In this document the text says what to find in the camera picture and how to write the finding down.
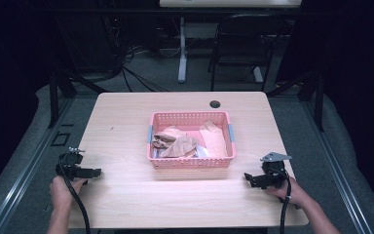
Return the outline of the black folding chair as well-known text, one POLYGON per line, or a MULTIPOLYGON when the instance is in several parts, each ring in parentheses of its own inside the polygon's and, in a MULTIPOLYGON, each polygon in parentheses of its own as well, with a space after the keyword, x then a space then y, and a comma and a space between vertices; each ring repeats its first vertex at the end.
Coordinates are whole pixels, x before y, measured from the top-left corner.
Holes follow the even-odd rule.
POLYGON ((233 14, 218 23, 207 71, 211 73, 210 89, 216 81, 216 66, 264 67, 261 90, 265 89, 277 40, 286 21, 277 15, 233 14))

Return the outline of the beige crumpled paper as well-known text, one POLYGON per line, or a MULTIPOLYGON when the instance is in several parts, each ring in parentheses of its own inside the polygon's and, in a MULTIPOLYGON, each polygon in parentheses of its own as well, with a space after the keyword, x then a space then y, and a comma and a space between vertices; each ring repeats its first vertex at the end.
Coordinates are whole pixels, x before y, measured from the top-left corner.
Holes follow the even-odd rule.
POLYGON ((168 140, 176 140, 179 137, 186 137, 187 134, 185 132, 179 130, 175 126, 169 126, 169 127, 163 129, 160 132, 160 136, 164 137, 164 138, 166 138, 168 140))

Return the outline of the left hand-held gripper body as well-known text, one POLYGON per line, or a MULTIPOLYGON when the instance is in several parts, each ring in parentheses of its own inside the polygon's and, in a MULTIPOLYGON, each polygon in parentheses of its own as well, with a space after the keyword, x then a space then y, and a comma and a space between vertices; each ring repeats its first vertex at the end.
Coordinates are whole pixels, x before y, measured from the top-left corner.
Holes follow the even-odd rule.
POLYGON ((56 174, 69 180, 85 178, 84 170, 80 167, 83 160, 82 150, 69 147, 68 150, 58 156, 56 174))

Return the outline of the crumpled brown paper bag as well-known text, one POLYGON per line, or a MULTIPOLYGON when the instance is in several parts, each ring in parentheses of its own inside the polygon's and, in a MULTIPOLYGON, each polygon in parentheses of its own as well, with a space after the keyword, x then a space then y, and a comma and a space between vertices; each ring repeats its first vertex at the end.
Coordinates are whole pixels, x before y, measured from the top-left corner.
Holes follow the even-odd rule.
POLYGON ((191 158, 196 154, 198 141, 189 136, 181 136, 174 143, 165 149, 161 154, 161 158, 191 158))

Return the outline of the crumpled tan cloth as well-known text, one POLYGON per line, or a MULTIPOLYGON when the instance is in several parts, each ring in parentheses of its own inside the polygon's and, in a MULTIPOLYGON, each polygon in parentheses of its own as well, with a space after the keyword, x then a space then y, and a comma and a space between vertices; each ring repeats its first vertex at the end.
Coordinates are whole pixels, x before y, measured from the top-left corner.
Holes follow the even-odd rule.
POLYGON ((226 141, 223 132, 211 121, 206 121, 200 126, 200 134, 205 142, 209 157, 227 157, 226 141))

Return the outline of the person's right hand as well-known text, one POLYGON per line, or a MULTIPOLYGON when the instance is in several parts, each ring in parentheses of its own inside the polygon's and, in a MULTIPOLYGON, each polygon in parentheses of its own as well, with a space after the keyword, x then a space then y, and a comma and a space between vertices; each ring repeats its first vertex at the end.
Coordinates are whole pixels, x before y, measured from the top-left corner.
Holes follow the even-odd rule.
POLYGON ((298 182, 291 177, 289 181, 285 181, 281 188, 268 187, 265 193, 279 198, 285 199, 290 197, 289 202, 300 208, 304 208, 309 200, 309 195, 303 190, 298 182))

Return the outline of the person's left hand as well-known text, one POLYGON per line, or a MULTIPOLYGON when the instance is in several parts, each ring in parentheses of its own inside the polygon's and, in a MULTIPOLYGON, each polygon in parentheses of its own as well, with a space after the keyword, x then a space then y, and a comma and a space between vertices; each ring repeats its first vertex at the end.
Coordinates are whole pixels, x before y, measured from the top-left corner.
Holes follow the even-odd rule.
POLYGON ((50 184, 53 208, 57 213, 69 212, 74 201, 64 179, 57 175, 50 184))

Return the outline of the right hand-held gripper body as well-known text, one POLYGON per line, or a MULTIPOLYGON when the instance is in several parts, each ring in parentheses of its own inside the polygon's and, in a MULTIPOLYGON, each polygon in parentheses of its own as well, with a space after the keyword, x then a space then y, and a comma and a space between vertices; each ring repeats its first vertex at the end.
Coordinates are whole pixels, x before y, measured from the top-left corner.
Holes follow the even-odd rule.
POLYGON ((269 186, 274 186, 275 188, 282 187, 282 183, 287 178, 284 161, 290 159, 291 156, 277 152, 270 152, 260 159, 262 162, 262 170, 264 172, 264 181, 261 186, 262 189, 267 189, 269 186))

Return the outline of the white background desk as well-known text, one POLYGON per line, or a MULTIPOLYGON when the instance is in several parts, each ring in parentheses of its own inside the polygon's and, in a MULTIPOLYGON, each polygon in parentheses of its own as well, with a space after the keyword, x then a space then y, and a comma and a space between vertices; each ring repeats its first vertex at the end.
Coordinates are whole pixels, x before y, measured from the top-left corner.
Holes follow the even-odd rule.
MULTIPOLYGON (((160 6, 166 10, 270 10, 298 9, 303 0, 160 0, 160 6)), ((179 42, 180 60, 178 82, 186 81, 187 39, 209 39, 216 29, 215 22, 190 22, 180 17, 179 42)))

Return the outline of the pink plastic basket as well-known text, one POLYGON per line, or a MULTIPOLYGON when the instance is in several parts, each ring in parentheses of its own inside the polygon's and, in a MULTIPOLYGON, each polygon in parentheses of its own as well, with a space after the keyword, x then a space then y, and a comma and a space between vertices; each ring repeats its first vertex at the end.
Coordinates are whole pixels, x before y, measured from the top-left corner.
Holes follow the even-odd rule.
POLYGON ((148 140, 147 158, 155 169, 193 169, 193 168, 228 168, 230 162, 236 157, 236 145, 230 116, 224 111, 199 112, 157 112, 151 117, 148 140), (162 150, 153 147, 154 134, 160 133, 169 126, 175 126, 185 132, 187 137, 195 138, 199 145, 206 147, 200 134, 200 126, 211 121, 223 132, 227 147, 227 157, 206 158, 161 158, 162 150))

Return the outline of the metal floor rail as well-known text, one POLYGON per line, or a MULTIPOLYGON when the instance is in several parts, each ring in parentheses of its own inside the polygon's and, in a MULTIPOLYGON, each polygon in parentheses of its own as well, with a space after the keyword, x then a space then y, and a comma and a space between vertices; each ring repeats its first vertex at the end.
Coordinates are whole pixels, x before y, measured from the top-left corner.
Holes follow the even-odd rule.
POLYGON ((49 185, 57 155, 63 150, 52 141, 74 106, 60 102, 59 117, 50 126, 50 105, 42 99, 8 165, 0 175, 0 234, 45 234, 52 211, 49 185))
POLYGON ((302 101, 301 106, 308 117, 315 135, 317 136, 321 148, 324 151, 324 158, 327 162, 330 174, 337 186, 339 194, 353 222, 355 230, 358 234, 374 234, 368 220, 366 219, 358 199, 351 189, 345 174, 339 164, 336 154, 327 138, 326 132, 321 131, 314 118, 314 110, 308 102, 302 101))

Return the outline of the white plastic wrapper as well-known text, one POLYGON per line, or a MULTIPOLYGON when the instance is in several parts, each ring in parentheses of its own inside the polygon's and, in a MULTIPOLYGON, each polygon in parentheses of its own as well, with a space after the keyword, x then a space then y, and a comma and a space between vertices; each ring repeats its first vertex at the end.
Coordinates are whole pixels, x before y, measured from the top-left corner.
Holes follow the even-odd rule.
POLYGON ((208 156, 207 149, 201 145, 197 145, 194 156, 198 158, 206 158, 208 156))

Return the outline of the dark brown crumpled wrapper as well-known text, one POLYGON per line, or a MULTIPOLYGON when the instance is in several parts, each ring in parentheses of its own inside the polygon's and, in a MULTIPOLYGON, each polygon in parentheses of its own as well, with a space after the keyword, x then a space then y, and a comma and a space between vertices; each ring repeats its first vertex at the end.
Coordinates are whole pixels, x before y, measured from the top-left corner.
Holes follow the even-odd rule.
POLYGON ((152 144, 156 148, 169 148, 174 142, 176 138, 174 136, 169 135, 154 135, 152 144))

